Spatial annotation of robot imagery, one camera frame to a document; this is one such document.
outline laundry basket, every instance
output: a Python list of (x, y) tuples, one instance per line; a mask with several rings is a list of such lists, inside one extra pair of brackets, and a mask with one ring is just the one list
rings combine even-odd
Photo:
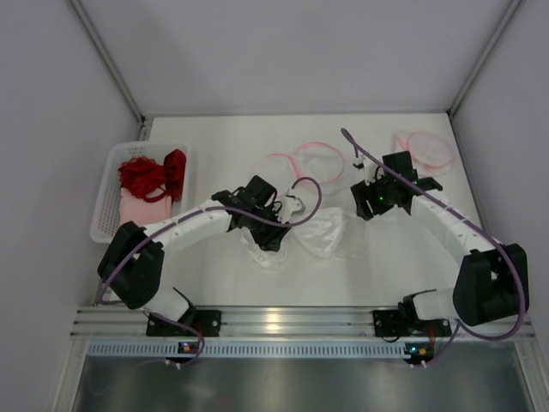
[(130, 142), (122, 143), (111, 149), (106, 161), (105, 171), (97, 201), (95, 203), (94, 217), (89, 235), (97, 243), (111, 243), (112, 237), (118, 230), (120, 222), (120, 180), (118, 168), (122, 163), (132, 157), (146, 156), (154, 159), (158, 164), (164, 162), (164, 158), (170, 152), (178, 148), (187, 157), (185, 176), (183, 182), (183, 194), (181, 201), (172, 204), (172, 216), (178, 215), (192, 207), (192, 199), (189, 194), (189, 185), (193, 175), (193, 160), (190, 147), (184, 143), (169, 142)]

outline metal grate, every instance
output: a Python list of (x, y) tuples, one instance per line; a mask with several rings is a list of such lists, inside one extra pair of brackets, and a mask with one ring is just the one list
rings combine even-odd
[[(179, 353), (179, 342), (92, 341), (88, 356), (187, 357)], [(401, 359), (404, 343), (383, 342), (207, 342), (205, 358), (324, 358), (324, 359)]]

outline red fabric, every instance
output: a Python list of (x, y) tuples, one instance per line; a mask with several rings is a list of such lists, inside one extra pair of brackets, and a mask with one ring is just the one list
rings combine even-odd
[[(123, 163), (118, 169), (122, 187), (138, 199), (145, 202), (158, 202), (169, 195), (173, 202), (181, 200), (183, 180), (187, 158), (181, 150), (173, 150), (164, 159), (164, 166), (147, 157), (136, 157)], [(158, 196), (148, 197), (148, 194), (166, 186)]]

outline white basket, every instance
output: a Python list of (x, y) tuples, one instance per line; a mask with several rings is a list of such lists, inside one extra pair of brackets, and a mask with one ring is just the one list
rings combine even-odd
[(89, 229), (89, 235), (97, 243), (111, 243), (112, 237), (118, 230), (120, 222), (120, 179), (118, 168), (122, 163), (132, 157), (146, 156), (155, 160), (158, 164), (164, 162), (164, 158), (170, 152), (178, 148), (187, 157), (185, 177), (183, 182), (183, 195), (180, 202), (172, 204), (172, 216), (185, 212), (192, 206), (189, 193), (190, 179), (192, 178), (192, 156), (190, 148), (184, 143), (169, 142), (130, 142), (122, 143), (111, 149), (107, 158), (105, 171), (97, 201), (95, 203), (94, 218)]

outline white table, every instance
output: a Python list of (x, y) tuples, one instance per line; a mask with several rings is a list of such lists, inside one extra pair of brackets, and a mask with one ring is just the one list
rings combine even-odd
[[(449, 200), (479, 221), (449, 120), (440, 114), (354, 114), (156, 118), (151, 141), (184, 141), (193, 149), (190, 196), (199, 204), (217, 191), (234, 190), (250, 179), (263, 156), (292, 153), (306, 142), (327, 142), (349, 158), (352, 147), (339, 132), (346, 127), (357, 142), (381, 158), (394, 151), (398, 130), (426, 130), (455, 151), (450, 173), (437, 178)], [(326, 198), (353, 213), (350, 191)], [(238, 230), (211, 237), (165, 261), (163, 282), (172, 282), (198, 305), (392, 306), (407, 294), (453, 286), (458, 266), (437, 240), (400, 210), (372, 221), (363, 253), (322, 260), (289, 238), (285, 265), (262, 270), (239, 242)]]

